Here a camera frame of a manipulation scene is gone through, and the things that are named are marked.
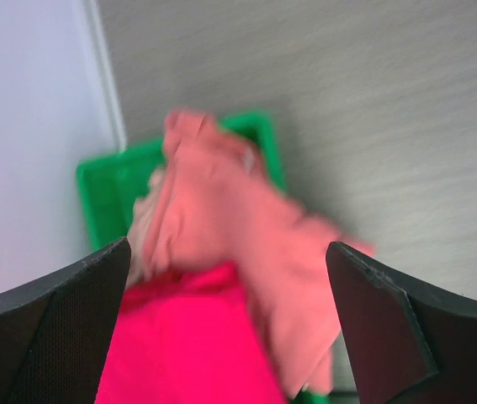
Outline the hot pink t shirt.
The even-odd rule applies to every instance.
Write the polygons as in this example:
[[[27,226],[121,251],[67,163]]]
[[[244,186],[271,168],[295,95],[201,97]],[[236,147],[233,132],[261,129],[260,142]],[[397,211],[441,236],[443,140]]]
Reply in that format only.
[[[96,401],[284,403],[235,265],[127,289]]]

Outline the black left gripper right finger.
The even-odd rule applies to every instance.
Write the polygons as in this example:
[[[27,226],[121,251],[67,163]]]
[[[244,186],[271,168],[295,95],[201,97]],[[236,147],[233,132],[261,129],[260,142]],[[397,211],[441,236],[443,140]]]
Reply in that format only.
[[[477,300],[343,242],[326,266],[362,403],[477,403]]]

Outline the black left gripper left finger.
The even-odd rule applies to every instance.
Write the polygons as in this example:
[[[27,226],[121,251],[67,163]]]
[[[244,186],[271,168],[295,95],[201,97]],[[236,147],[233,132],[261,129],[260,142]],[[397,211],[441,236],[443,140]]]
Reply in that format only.
[[[0,403],[93,403],[130,269],[120,238],[0,294]]]

